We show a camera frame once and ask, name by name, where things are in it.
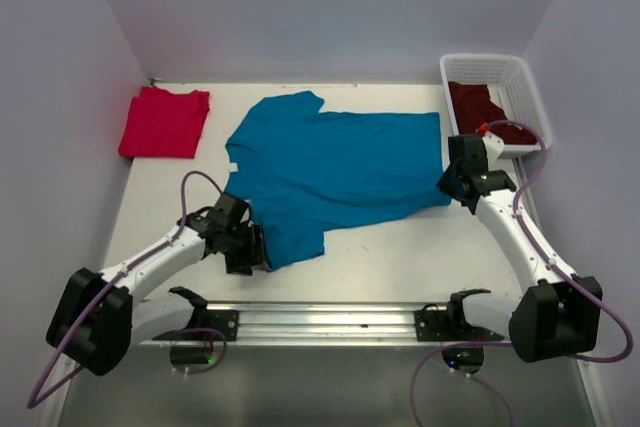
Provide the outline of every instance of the plastic basket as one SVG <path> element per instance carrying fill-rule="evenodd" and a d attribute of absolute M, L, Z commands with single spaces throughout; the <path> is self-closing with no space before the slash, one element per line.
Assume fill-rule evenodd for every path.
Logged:
<path fill-rule="evenodd" d="M 527 63 L 511 55 L 451 54 L 440 59 L 449 117 L 454 135 L 459 134 L 453 111 L 449 82 L 486 84 L 491 100 L 502 108 L 508 119 L 517 120 L 536 129 L 545 145 L 551 145 L 551 130 L 544 113 L 540 95 Z M 501 158 L 522 157 L 535 150 L 536 145 L 505 144 Z"/>

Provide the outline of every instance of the dark red cloth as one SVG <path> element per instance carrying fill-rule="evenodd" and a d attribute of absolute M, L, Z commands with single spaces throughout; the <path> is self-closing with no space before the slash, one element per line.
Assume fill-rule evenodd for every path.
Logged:
<path fill-rule="evenodd" d="M 486 85 L 462 85 L 449 82 L 449 91 L 458 131 L 461 134 L 473 134 L 485 122 L 507 120 L 504 110 L 491 102 Z M 491 132 L 502 137 L 505 144 L 535 145 L 536 143 L 533 135 L 515 125 L 492 127 Z"/>
<path fill-rule="evenodd" d="M 118 152 L 125 157 L 193 159 L 209 112 L 209 92 L 143 87 L 131 100 Z"/>

